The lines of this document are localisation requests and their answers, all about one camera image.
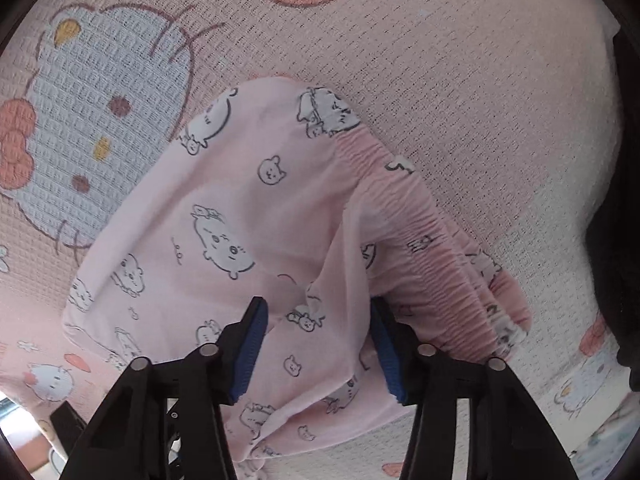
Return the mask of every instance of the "hello kitty blanket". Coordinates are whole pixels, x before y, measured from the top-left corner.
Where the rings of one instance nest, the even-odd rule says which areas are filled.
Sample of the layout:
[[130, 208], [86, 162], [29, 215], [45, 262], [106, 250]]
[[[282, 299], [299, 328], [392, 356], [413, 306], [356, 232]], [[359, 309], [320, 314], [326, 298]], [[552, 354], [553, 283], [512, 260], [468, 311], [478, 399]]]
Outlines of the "hello kitty blanket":
[[63, 323], [121, 367], [165, 362], [215, 342], [254, 296], [269, 327], [247, 393], [223, 407], [236, 463], [408, 412], [367, 338], [374, 296], [421, 341], [476, 362], [508, 358], [531, 324], [515, 280], [413, 165], [331, 90], [288, 78], [225, 91], [184, 127], [89, 250]]
[[[60, 330], [88, 247], [172, 140], [206, 152], [215, 137], [183, 132], [188, 118], [225, 88], [288, 74], [350, 102], [517, 278], [534, 323], [511, 366], [573, 449], [627, 391], [582, 243], [620, 130], [616, 29], [600, 0], [38, 1], [0, 57], [0, 390], [54, 442], [62, 400], [91, 416], [120, 365]], [[287, 173], [277, 189], [290, 173], [275, 155], [262, 175]], [[410, 426], [266, 467], [382, 480]]]

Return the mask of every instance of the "silver screw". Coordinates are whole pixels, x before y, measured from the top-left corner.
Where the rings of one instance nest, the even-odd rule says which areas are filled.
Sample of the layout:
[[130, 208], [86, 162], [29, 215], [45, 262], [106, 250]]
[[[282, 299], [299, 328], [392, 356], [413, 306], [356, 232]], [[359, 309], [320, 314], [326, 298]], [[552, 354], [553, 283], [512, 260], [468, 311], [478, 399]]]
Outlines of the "silver screw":
[[218, 353], [218, 345], [207, 343], [200, 347], [200, 355], [203, 357], [211, 357]]
[[132, 370], [139, 372], [140, 370], [144, 370], [148, 364], [149, 361], [146, 357], [136, 357], [129, 366]]
[[506, 363], [502, 359], [498, 359], [497, 357], [492, 357], [491, 359], [489, 359], [488, 364], [489, 368], [491, 368], [491, 370], [495, 370], [496, 372], [501, 372], [507, 367]]
[[418, 354], [424, 355], [425, 357], [433, 357], [436, 355], [436, 352], [436, 347], [428, 343], [418, 346]]

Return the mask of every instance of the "yellow ear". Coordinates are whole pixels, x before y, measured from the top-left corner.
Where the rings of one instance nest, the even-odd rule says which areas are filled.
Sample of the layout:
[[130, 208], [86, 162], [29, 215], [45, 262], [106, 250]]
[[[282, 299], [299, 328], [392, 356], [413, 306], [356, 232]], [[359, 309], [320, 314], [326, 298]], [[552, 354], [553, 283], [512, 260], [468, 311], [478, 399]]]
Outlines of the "yellow ear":
[[58, 48], [60, 45], [75, 38], [80, 34], [81, 30], [80, 23], [76, 22], [76, 20], [70, 18], [62, 20], [56, 28], [56, 33], [53, 35], [53, 45]]

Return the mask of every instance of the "pink garment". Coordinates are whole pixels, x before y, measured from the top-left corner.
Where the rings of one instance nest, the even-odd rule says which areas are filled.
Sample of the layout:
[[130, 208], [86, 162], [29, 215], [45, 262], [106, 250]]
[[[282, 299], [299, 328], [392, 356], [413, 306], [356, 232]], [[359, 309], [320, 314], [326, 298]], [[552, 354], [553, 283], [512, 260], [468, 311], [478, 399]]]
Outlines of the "pink garment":
[[250, 474], [407, 412], [367, 336], [376, 295], [422, 341], [470, 361], [507, 357], [531, 322], [515, 280], [347, 103], [266, 78], [180, 132], [89, 251], [63, 321], [123, 368], [214, 342], [263, 296], [270, 322], [249, 389], [223, 409]]

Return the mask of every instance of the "bedsheet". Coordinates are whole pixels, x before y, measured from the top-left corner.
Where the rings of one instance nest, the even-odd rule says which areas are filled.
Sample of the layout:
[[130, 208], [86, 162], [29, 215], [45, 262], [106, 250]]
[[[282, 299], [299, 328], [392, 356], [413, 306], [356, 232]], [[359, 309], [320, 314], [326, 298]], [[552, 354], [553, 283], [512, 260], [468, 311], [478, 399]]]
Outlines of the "bedsheet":
[[[628, 391], [582, 244], [620, 133], [616, 29], [600, 0], [39, 0], [0, 58], [0, 390], [44, 422], [95, 409], [114, 375], [58, 332], [86, 248], [188, 118], [286, 74], [352, 103], [519, 280], [513, 367], [575, 449]], [[409, 424], [270, 468], [383, 479]]]

